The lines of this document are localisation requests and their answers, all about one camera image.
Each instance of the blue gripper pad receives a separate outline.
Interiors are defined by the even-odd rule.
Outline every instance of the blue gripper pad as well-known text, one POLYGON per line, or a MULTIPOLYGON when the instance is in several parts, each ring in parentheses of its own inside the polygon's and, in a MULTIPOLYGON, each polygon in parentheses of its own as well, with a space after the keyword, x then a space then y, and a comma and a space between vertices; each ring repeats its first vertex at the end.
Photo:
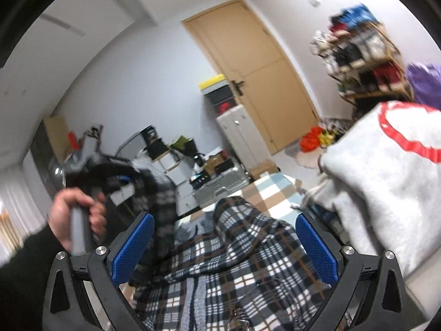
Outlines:
POLYGON ((155 221, 147 214, 113 258, 112 281, 115 285, 129 281, 139 259, 144 253, 155 231, 155 221))
POLYGON ((319 278, 334 286, 338 281, 337 261, 303 215, 299 215, 295 220, 295 232, 319 278))

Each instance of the purple cloth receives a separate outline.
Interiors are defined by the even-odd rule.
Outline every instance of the purple cloth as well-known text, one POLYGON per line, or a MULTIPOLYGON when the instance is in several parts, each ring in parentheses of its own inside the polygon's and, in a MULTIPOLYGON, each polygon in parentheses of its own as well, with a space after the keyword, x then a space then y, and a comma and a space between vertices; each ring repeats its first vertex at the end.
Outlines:
POLYGON ((406 76, 414 89, 416 102, 441 109, 441 66, 412 63, 407 67, 406 76))

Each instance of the human hand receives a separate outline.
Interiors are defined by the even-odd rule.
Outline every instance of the human hand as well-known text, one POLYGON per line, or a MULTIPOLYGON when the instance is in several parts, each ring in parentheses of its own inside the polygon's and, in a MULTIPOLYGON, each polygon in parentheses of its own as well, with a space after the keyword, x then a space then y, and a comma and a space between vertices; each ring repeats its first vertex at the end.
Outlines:
POLYGON ((48 224, 52 233, 66 251, 69 252, 72 248, 71 208, 78 203, 80 206, 89 209, 91 229, 95 234, 102 236, 106 231, 104 201, 103 193, 98 195, 98 202, 96 202, 78 188, 63 189, 55 196, 48 224))

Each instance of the metal bolt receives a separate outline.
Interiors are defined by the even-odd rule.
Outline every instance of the metal bolt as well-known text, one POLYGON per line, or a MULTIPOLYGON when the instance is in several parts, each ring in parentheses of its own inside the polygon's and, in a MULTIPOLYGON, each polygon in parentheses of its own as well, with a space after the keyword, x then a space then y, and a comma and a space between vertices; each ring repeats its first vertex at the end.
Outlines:
POLYGON ((385 257, 389 260, 393 260, 395 258, 395 254, 393 252, 390 252, 389 250, 384 253, 385 257))
POLYGON ((57 259, 58 260, 63 260, 66 257, 66 252, 59 252, 57 254, 57 259))
POLYGON ((355 249, 354 249, 352 246, 345 246, 345 247, 343 248, 343 252, 344 252, 346 255, 352 255, 353 253, 355 253, 355 249))
POLYGON ((95 252, 96 252, 98 255, 103 255, 103 254, 106 253, 106 251, 107 251, 107 248, 106 248, 105 246, 98 246, 98 247, 96 248, 96 250, 95 250, 95 252))

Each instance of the black sleeve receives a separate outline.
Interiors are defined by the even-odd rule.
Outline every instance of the black sleeve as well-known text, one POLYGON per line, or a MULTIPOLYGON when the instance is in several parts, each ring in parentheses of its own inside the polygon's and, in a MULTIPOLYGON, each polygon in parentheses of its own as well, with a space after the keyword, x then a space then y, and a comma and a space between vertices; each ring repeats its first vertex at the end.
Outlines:
POLYGON ((53 260, 63 247, 49 225, 26 239, 0 268, 0 323, 4 330, 41 330, 46 284, 53 260))

